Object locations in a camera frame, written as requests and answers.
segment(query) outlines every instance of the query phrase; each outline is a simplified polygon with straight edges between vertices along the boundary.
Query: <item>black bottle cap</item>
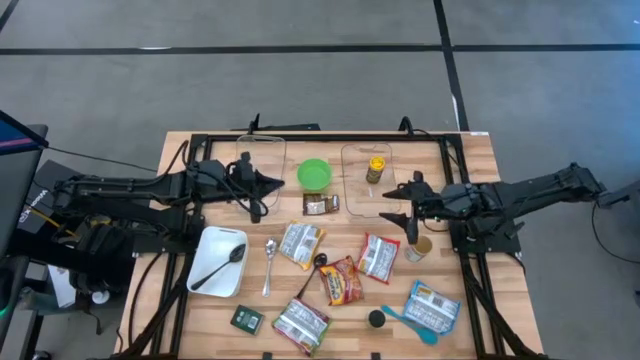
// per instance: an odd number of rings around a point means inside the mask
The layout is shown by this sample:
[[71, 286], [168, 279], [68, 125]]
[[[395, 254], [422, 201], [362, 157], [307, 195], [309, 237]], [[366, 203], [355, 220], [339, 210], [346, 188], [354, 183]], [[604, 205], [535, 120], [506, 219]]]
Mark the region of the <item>black bottle cap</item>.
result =
[[369, 324], [371, 324], [371, 326], [373, 326], [374, 328], [382, 327], [385, 321], [386, 317], [384, 316], [384, 313], [382, 311], [373, 310], [369, 313]]

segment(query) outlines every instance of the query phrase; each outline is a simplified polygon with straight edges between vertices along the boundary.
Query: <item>food packet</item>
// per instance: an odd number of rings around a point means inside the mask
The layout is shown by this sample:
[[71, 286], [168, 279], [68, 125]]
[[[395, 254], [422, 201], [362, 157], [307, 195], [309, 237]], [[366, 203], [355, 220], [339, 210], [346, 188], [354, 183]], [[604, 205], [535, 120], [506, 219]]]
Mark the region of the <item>food packet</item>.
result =
[[329, 305], [344, 305], [364, 298], [351, 256], [321, 266], [318, 270], [330, 298]]
[[391, 275], [391, 267], [398, 254], [398, 248], [400, 248], [400, 241], [365, 233], [358, 270], [371, 278], [389, 284], [389, 275]]
[[309, 357], [320, 347], [329, 324], [331, 318], [297, 298], [271, 323], [277, 333], [293, 341]]
[[307, 271], [311, 268], [313, 253], [325, 234], [324, 229], [294, 220], [282, 237], [280, 252]]
[[402, 316], [440, 335], [447, 335], [453, 331], [459, 312], [459, 301], [449, 300], [422, 281], [416, 280]]

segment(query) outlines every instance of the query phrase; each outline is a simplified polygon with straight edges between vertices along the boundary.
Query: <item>computer monitor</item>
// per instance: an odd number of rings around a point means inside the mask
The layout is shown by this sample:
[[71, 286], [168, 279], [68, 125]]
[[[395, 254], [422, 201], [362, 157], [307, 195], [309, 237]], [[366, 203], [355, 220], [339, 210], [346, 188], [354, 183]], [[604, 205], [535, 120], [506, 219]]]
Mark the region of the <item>computer monitor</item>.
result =
[[0, 110], [0, 155], [36, 150], [49, 146], [42, 136]]

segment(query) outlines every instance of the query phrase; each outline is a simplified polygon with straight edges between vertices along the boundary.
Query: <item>blue scoop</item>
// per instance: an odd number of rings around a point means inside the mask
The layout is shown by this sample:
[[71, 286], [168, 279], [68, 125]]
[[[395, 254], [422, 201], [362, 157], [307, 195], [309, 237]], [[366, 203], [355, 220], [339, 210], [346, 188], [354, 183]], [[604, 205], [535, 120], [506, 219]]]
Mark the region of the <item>blue scoop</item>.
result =
[[380, 309], [382, 309], [382, 311], [387, 314], [390, 315], [398, 320], [400, 320], [401, 323], [407, 325], [408, 327], [410, 327], [413, 331], [415, 331], [418, 336], [420, 337], [420, 340], [422, 340], [423, 343], [425, 344], [429, 344], [429, 345], [435, 345], [438, 343], [438, 336], [436, 335], [436, 333], [434, 333], [433, 331], [422, 327], [422, 326], [417, 326], [416, 324], [412, 323], [411, 321], [403, 318], [402, 316], [398, 315], [395, 311], [391, 310], [390, 307], [388, 307], [387, 305], [382, 305], [380, 307]]

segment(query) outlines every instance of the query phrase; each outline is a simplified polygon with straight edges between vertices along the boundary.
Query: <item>small box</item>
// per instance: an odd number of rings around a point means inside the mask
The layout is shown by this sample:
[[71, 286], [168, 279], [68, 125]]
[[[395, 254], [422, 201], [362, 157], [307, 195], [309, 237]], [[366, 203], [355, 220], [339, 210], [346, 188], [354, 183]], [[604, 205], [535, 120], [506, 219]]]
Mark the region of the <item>small box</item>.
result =
[[246, 306], [238, 305], [238, 308], [231, 319], [231, 325], [240, 330], [246, 331], [251, 335], [255, 335], [258, 333], [258, 329], [260, 329], [263, 319], [264, 315], [259, 312], [251, 310]]

